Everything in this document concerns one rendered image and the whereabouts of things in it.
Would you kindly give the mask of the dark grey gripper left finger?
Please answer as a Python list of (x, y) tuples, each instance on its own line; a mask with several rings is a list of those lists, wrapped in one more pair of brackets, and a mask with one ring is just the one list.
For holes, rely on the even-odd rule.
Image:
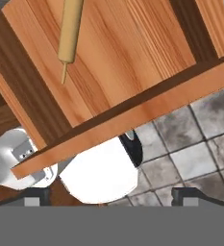
[(49, 188), (27, 188), (13, 198), (0, 201), (0, 206), (9, 207), (47, 207), (50, 205)]

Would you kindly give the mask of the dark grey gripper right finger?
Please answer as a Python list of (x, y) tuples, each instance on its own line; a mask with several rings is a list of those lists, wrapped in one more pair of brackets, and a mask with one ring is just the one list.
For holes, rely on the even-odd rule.
[(196, 187), (173, 187), (171, 196), (172, 207), (200, 207), (205, 204), (224, 206), (224, 201), (210, 197)]

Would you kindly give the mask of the light wooden rolling pin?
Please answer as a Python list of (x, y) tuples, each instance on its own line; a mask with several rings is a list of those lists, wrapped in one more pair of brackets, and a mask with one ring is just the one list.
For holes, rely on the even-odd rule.
[(64, 0), (58, 58), (63, 63), (62, 84), (67, 65), (75, 61), (84, 0)]

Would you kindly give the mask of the white grey rounded thing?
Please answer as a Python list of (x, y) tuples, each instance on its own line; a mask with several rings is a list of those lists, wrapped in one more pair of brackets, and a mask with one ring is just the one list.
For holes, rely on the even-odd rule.
[(12, 168), (37, 151), (36, 145), (22, 127), (6, 131), (0, 136), (0, 185), (14, 190), (29, 187), (45, 188), (53, 183), (58, 174), (56, 164), (37, 173), (17, 179)]

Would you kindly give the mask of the white round thing, black cap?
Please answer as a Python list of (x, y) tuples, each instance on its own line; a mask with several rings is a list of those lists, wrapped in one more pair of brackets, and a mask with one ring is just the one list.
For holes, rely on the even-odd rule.
[(92, 147), (61, 172), (68, 193), (84, 204), (106, 204), (137, 188), (142, 144), (135, 130)]

